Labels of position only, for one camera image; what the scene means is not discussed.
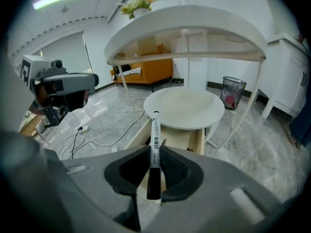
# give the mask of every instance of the mesh trash can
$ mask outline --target mesh trash can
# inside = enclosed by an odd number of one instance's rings
[[[246,82],[232,77],[223,77],[224,88],[220,95],[221,101],[228,110],[235,110],[242,97],[242,91],[246,87]]]

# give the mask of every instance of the power plug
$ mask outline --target power plug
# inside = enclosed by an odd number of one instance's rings
[[[79,131],[78,134],[84,134],[90,130],[90,127],[88,125],[84,126],[82,130]]]

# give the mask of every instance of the marble floor tile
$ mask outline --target marble floor tile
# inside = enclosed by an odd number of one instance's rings
[[[148,87],[129,85],[130,96],[134,106],[143,108],[139,98],[147,97],[151,94]],[[220,90],[208,88],[218,97]],[[225,114],[220,121],[211,141],[217,145],[223,143],[233,131],[241,118],[249,98],[242,97],[236,110],[225,110]],[[118,113],[121,106],[129,106],[129,102],[122,85],[111,86],[101,90],[89,97],[87,105],[69,113],[62,121],[61,125],[47,129],[42,135],[44,140],[36,136],[43,147],[50,148],[58,152],[62,141],[71,133],[76,133],[76,128],[80,125],[90,127],[90,131],[83,134],[85,141],[93,140],[103,145],[110,145],[124,133],[129,125],[137,120],[141,112]],[[283,130],[283,124],[291,121],[291,117],[278,109],[273,109],[266,120],[261,117],[265,105],[255,102],[244,122],[238,128],[230,141],[222,149],[215,149],[209,143],[205,144],[205,155],[227,161],[263,184],[276,196],[284,201],[287,198],[299,193],[311,169],[311,146],[298,150],[289,143]],[[142,124],[147,120],[144,114],[140,122],[135,123],[124,137],[109,147],[102,147],[96,144],[87,144],[74,154],[74,158],[96,156],[111,153],[113,149],[123,150],[128,142],[134,137]],[[77,137],[76,146],[82,139]],[[73,137],[66,140],[65,144],[70,145]],[[70,152],[66,151],[63,158],[70,157]],[[153,208],[143,218],[149,218],[148,214],[156,212],[160,204],[152,201],[139,201],[142,209],[147,205]]]
[[[298,180],[295,175],[275,169],[273,177],[273,193],[284,202],[298,193]]]
[[[148,175],[144,177],[142,183],[145,183],[145,185],[147,185],[148,183]],[[161,183],[162,183],[162,190],[165,190],[165,188],[163,187],[163,183],[165,184],[165,181],[161,178]],[[145,185],[140,185],[137,188],[137,197],[142,198],[143,200],[147,200],[147,186]],[[152,203],[154,203],[157,207],[161,208],[161,199],[159,200],[148,200]]]
[[[152,204],[153,202],[151,200],[144,199],[137,195],[138,215],[144,214]]]
[[[148,226],[148,224],[152,221],[152,219],[155,218],[159,211],[160,208],[152,203],[144,213],[139,215],[139,221],[142,230]]]
[[[271,192],[274,192],[275,168],[250,159],[243,159],[241,161],[240,170],[265,186]]]

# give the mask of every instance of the electrical cable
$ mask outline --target electrical cable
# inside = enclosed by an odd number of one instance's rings
[[[180,81],[174,81],[174,83],[172,83],[172,85],[179,85],[179,84],[184,84],[184,83],[181,83]]]
[[[79,131],[82,130],[82,129],[83,129],[83,127],[80,127],[80,128],[78,129],[77,133],[76,133],[76,136],[74,137],[73,147],[72,147],[72,150],[71,150],[71,159],[73,159],[73,150],[74,150],[74,145],[75,145],[75,143],[76,143],[77,135],[78,135]]]
[[[141,101],[141,99],[146,99],[146,98],[140,98],[140,99],[139,99],[139,102],[144,103],[143,101]],[[121,109],[121,108],[128,108],[129,110],[126,110],[126,111],[119,111],[119,109]],[[142,111],[142,113],[141,113],[141,115],[139,116],[139,118],[138,118],[135,122],[133,122],[133,123],[124,131],[124,133],[123,133],[116,141],[114,141],[112,144],[103,145],[103,144],[100,144],[100,143],[98,143],[98,142],[94,142],[93,140],[89,140],[89,141],[87,141],[87,142],[84,143],[85,138],[84,138],[83,136],[79,135],[79,134],[78,134],[79,131],[78,131],[77,134],[76,134],[76,133],[71,133],[71,134],[68,135],[64,140],[62,140],[62,141],[60,142],[59,145],[61,146],[61,148],[60,148],[60,150],[58,151],[57,154],[59,154],[59,153],[62,151],[63,148],[66,148],[65,151],[64,151],[64,152],[62,153],[62,155],[61,155],[61,160],[62,160],[62,159],[63,159],[63,156],[64,156],[64,154],[65,154],[66,151],[71,152],[71,155],[73,156],[73,155],[75,154],[76,151],[78,151],[79,149],[81,149],[82,147],[84,147],[85,145],[87,145],[87,144],[89,144],[89,143],[94,143],[94,144],[99,145],[99,146],[102,146],[102,147],[110,147],[110,146],[116,144],[118,141],[121,140],[122,137],[124,137],[124,135],[128,132],[128,130],[129,130],[135,123],[137,123],[137,122],[142,118],[142,116],[143,116],[144,113],[145,113],[145,111],[144,111],[143,109],[141,109],[141,108],[135,108],[135,111],[134,111],[134,112],[137,112],[137,111]],[[133,112],[133,108],[132,108],[132,107],[129,107],[129,106],[121,106],[121,107],[119,107],[119,108],[117,109],[117,112],[118,112],[118,113],[121,113],[121,114],[122,114],[122,113]],[[69,150],[69,147],[70,147],[72,144],[74,144],[74,140],[73,140],[68,146],[67,146],[67,145],[64,145],[64,143],[66,142],[66,140],[68,140],[69,138],[71,138],[71,137],[74,136],[74,135],[75,135],[75,138],[76,138],[76,136],[79,136],[80,138],[82,138],[82,141],[76,146],[76,148],[73,147],[72,150]]]
[[[165,86],[167,86],[167,85],[169,85],[170,83],[172,83],[172,81],[173,81],[173,77],[172,77],[172,79],[171,79],[171,81],[170,81],[169,83],[164,84],[162,87],[164,88]]]

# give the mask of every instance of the white tabletop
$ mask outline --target white tabletop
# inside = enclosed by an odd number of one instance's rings
[[[208,38],[208,50],[181,50],[185,36]],[[247,20],[225,10],[200,5],[179,5],[135,18],[116,32],[104,54],[108,64],[123,65],[184,57],[229,58],[259,61],[267,43]]]
[[[192,91],[189,87],[171,87],[152,93],[144,102],[144,110],[152,118],[159,111],[162,125],[197,130],[210,127],[225,112],[223,102],[208,91]]]

